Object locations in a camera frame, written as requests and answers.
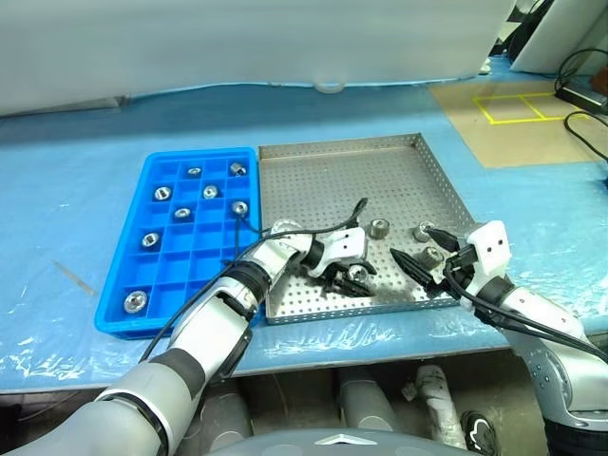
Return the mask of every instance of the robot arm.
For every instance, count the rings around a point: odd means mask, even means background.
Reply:
[[[248,248],[183,314],[164,353],[142,361],[51,433],[8,454],[174,454],[204,388],[232,374],[251,340],[250,320],[288,265],[299,262],[319,277],[333,264],[365,258],[358,226],[323,240],[309,233],[293,221],[275,223],[269,237]]]
[[[443,230],[427,232],[454,255],[437,284],[407,254],[392,251],[404,271],[431,297],[446,292],[484,323],[499,329],[525,362],[545,422],[551,454],[600,454],[608,448],[608,364],[580,321],[562,306],[511,283],[511,258],[500,221],[466,240]]]

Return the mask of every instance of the stainless steel tray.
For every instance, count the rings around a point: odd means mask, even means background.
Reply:
[[[411,234],[423,220],[455,233],[474,223],[422,135],[262,146],[259,156],[263,226],[276,219],[294,219],[306,228],[330,226],[347,218],[363,197],[370,201],[362,225],[378,218],[390,222],[389,235],[368,244],[368,261],[378,270],[375,296],[324,296],[320,285],[293,271],[267,299],[269,323],[455,304],[447,296],[428,300],[389,252],[395,247],[414,255],[431,245]],[[441,269],[434,272],[438,278]]]

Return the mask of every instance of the blue plastic tray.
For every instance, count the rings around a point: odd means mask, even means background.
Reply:
[[[230,165],[239,162],[245,176],[233,176]],[[202,172],[187,174],[192,167]],[[204,199],[202,189],[214,184],[219,195]],[[172,189],[167,201],[154,199],[157,188]],[[236,200],[249,206],[246,218],[259,225],[259,184],[256,152],[250,148],[161,152],[147,158],[131,202],[123,232],[105,280],[95,313],[95,326],[123,338],[155,334],[169,317],[222,267],[235,257]],[[175,219],[187,207],[192,217]],[[148,233],[161,235],[152,250],[142,247]],[[238,247],[242,251],[258,238],[242,223]],[[124,299],[136,290],[147,293],[147,305],[138,313],[124,310]]]

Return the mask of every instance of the table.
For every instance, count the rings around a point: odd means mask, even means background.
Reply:
[[[496,73],[495,80],[531,78]],[[334,95],[304,87],[214,86],[140,97],[120,109],[0,120],[6,189],[0,199],[0,391],[99,387],[136,364],[147,341],[98,332],[93,315],[150,153],[416,132],[473,217],[504,220],[514,255],[511,277],[574,309],[589,333],[608,329],[604,164],[485,169],[424,85],[349,87]],[[504,346],[501,335],[458,307],[261,323],[237,374]]]

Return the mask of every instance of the metal nut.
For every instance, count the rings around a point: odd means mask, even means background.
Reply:
[[[202,168],[198,167],[188,168],[188,170],[186,171],[186,174],[190,178],[197,178],[198,176],[200,176],[200,173],[202,173]]]
[[[156,201],[165,201],[171,198],[171,188],[159,187],[154,191],[154,199]]]
[[[389,234],[390,223],[383,218],[375,218],[370,223],[368,234],[372,239],[384,239]]]
[[[429,242],[430,235],[427,233],[427,228],[434,227],[435,224],[432,221],[421,221],[418,226],[411,230],[411,232],[418,242]]]
[[[247,207],[247,203],[245,201],[235,201],[232,203],[232,212],[238,216],[244,216],[247,214],[248,210],[249,207]]]
[[[427,271],[430,271],[442,263],[444,254],[435,247],[428,246],[418,255],[417,259]]]
[[[144,249],[151,249],[161,240],[161,235],[158,233],[148,233],[142,237],[142,247]]]
[[[190,219],[190,216],[192,216],[192,211],[187,207],[181,207],[173,213],[173,217],[180,221]]]
[[[368,279],[370,278],[370,273],[367,269],[365,269],[365,267],[361,266],[360,264],[353,264],[349,268],[347,276],[349,280],[352,280],[353,282],[366,284],[368,282]]]
[[[219,195],[219,190],[215,185],[207,185],[202,190],[202,197],[206,200],[212,200]]]
[[[230,165],[230,172],[233,176],[244,176],[247,174],[247,168],[236,161]]]
[[[136,314],[148,303],[148,294],[140,290],[129,293],[124,299],[124,311],[128,314]]]

